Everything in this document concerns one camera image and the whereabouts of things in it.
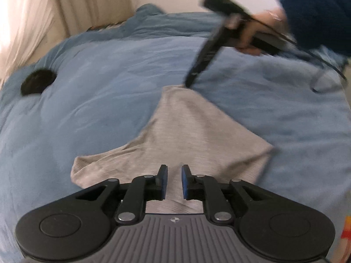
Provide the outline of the person's right hand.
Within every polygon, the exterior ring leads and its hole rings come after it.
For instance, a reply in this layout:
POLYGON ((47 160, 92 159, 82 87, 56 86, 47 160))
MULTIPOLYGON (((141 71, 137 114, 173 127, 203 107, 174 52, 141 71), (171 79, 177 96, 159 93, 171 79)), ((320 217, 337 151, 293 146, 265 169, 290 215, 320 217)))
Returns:
POLYGON ((281 7, 262 11, 252 15, 253 20, 245 22, 236 49, 245 54, 259 56, 262 50, 251 45, 253 36, 266 33, 278 36, 288 33, 287 17, 281 7))

